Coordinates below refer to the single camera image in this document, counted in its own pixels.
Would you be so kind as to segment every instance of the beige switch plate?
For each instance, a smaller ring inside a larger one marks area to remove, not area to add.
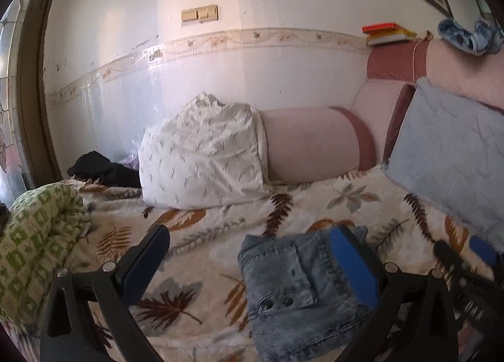
[[[201,6],[200,8],[185,9],[182,11],[182,25],[200,23],[219,19],[219,11],[216,5]]]

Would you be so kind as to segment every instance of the gray cushion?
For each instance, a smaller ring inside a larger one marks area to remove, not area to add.
[[[501,113],[419,79],[386,173],[504,251]]]

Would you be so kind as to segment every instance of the green checkered pillow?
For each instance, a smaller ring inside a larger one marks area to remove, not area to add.
[[[82,198],[61,183],[16,199],[0,235],[0,318],[21,329],[37,320],[40,305],[79,237]]]

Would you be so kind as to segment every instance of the floral wall border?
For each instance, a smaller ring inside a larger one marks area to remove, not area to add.
[[[178,58],[246,48],[298,47],[370,53],[362,37],[331,31],[296,28],[254,28],[196,35],[154,45],[115,59],[81,76],[63,89],[45,95],[46,108],[61,106],[97,83],[156,67]]]

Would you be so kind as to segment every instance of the denim fabric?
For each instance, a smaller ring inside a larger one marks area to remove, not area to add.
[[[456,48],[473,55],[497,53],[501,50],[502,38],[497,26],[483,20],[477,21],[474,33],[470,33],[453,19],[445,19],[439,23],[438,33]]]
[[[348,344],[369,308],[331,252],[330,230],[248,235],[238,254],[255,347],[264,362],[303,362]],[[363,242],[367,229],[354,233]]]

